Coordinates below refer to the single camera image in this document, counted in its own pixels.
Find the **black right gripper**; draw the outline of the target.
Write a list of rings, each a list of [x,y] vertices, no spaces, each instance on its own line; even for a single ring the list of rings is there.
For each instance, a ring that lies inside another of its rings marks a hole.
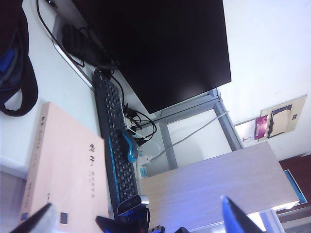
[[[97,216],[96,223],[104,233],[147,233],[150,217],[149,209],[142,208],[117,220]]]

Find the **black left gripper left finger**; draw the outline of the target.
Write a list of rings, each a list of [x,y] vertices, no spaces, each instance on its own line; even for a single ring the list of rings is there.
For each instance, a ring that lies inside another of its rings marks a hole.
[[[12,233],[55,233],[57,226],[56,206],[48,203],[30,218],[22,222]]]

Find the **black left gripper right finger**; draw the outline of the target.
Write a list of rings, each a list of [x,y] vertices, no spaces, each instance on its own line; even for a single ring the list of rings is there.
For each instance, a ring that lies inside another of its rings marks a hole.
[[[221,200],[227,233],[264,233],[230,198],[221,196]]]

